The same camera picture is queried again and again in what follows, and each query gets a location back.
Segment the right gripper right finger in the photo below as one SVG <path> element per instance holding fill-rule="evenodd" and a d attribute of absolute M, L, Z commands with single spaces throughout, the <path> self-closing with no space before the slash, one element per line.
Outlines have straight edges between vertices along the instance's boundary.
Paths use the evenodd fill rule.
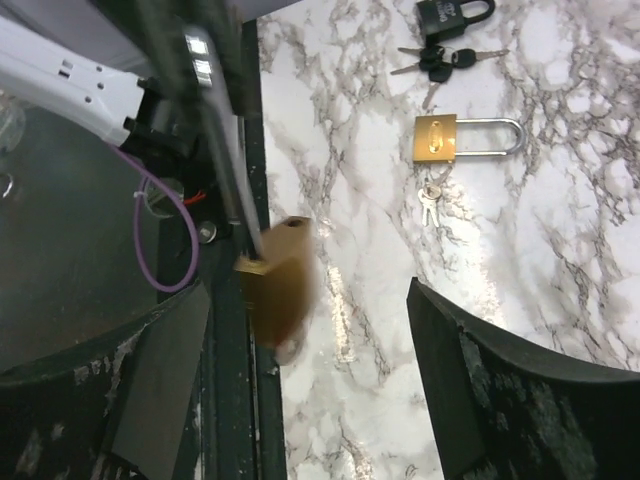
<path fill-rule="evenodd" d="M 410 284 L 411 335 L 448 479 L 635 479 L 639 376 L 541 347 Z"/>

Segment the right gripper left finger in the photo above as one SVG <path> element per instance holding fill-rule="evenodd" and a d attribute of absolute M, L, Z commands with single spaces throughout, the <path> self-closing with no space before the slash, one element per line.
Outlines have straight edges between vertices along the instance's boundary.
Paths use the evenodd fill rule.
<path fill-rule="evenodd" d="M 191 479 L 209 298 L 192 287 L 98 338 L 1 375 L 4 479 Z"/>

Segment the small brass padlock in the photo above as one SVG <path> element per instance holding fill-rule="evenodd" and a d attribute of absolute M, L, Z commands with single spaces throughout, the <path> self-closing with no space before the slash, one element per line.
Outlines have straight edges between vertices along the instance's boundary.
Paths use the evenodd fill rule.
<path fill-rule="evenodd" d="M 184 38 L 199 87 L 202 130 L 220 185 L 227 217 L 237 228 L 239 273 L 246 309 L 258 345 L 280 365 L 302 350 L 306 318 L 315 300 L 311 226 L 292 216 L 261 229 L 222 66 L 204 28 L 189 25 Z"/>

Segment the silver keys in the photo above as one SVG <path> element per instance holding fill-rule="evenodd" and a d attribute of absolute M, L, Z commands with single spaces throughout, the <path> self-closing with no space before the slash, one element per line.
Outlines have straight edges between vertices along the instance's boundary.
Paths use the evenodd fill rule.
<path fill-rule="evenodd" d="M 437 179 L 427 181 L 418 190 L 418 199 L 422 205 L 422 224 L 424 226 L 432 223 L 435 228 L 440 227 L 438 201 L 442 197 L 443 184 L 452 170 L 452 166 L 447 167 Z"/>

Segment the large brass padlock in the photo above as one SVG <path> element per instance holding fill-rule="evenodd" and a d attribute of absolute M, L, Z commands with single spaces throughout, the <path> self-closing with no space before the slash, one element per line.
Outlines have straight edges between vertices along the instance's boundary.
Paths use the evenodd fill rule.
<path fill-rule="evenodd" d="M 458 151 L 458 126 L 508 126 L 515 143 L 506 150 Z M 416 164 L 453 163 L 458 158 L 507 157 L 519 152 L 526 141 L 524 127 L 509 118 L 459 119 L 456 114 L 417 116 L 414 122 L 413 157 Z"/>

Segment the black padlock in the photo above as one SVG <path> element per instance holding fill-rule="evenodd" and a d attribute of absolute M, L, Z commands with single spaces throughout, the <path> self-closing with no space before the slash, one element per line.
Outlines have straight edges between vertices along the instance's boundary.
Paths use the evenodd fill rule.
<path fill-rule="evenodd" d="M 466 28 L 487 20 L 495 11 L 494 0 L 481 0 L 486 9 L 473 17 L 466 17 L 462 6 L 472 3 L 467 1 L 420 1 L 417 2 L 416 13 L 422 38 L 426 43 L 445 41 L 462 36 Z"/>

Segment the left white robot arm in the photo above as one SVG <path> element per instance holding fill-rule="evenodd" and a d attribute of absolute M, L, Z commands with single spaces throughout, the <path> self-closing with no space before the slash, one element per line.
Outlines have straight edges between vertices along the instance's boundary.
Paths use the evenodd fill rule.
<path fill-rule="evenodd" d="M 1 88 L 144 161 L 193 154 L 195 140 L 173 130 L 173 108 L 157 79 L 87 59 L 6 18 Z"/>

